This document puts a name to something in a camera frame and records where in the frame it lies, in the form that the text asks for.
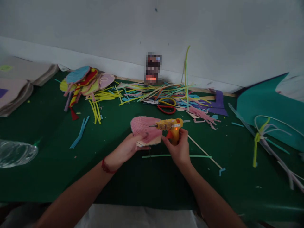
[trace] red string bracelet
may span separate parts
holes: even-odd
[[[105,164],[105,158],[104,158],[104,159],[102,160],[102,162],[101,162],[101,167],[102,167],[102,169],[103,169],[105,172],[110,173],[110,174],[114,174],[114,173],[117,172],[117,170],[115,170],[115,171],[110,171],[110,170],[109,170],[109,168],[107,167],[107,164]]]

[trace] white cloth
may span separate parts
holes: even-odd
[[[148,207],[93,204],[75,228],[198,228],[193,211],[159,210]]]

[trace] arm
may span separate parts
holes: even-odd
[[[195,170],[189,156],[188,131],[180,129],[180,141],[173,146],[166,137],[162,137],[171,157],[189,183],[197,204],[208,226],[244,227],[245,224],[226,203],[226,201]]]
[[[136,142],[146,135],[128,137],[105,159],[105,166],[111,171],[118,170],[124,162],[129,160],[138,148]],[[36,228],[40,227],[74,227],[88,211],[96,197],[111,180],[114,174],[107,173],[98,163],[78,181],[68,187],[45,211],[38,220]]]

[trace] yellow glue gun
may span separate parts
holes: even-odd
[[[183,121],[182,119],[167,119],[167,120],[161,120],[157,122],[154,125],[151,125],[150,127],[156,127],[160,130],[167,130],[168,136],[171,138],[171,144],[176,146],[179,139],[180,139],[180,128],[183,127],[183,124],[186,122],[190,122],[190,120]]]

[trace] purple foam sheet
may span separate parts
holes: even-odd
[[[215,90],[216,94],[215,94],[215,102],[210,101],[210,103],[205,102],[204,100],[199,100],[199,102],[204,102],[205,104],[207,104],[209,107],[204,106],[204,105],[195,105],[193,104],[192,106],[195,108],[199,108],[199,109],[208,109],[209,108],[209,112],[212,112],[214,114],[219,114],[219,115],[223,115],[223,116],[228,116],[228,113],[224,107],[224,95],[223,92],[220,90]]]
[[[0,89],[0,98],[4,96],[4,94],[6,94],[8,90],[6,89]]]

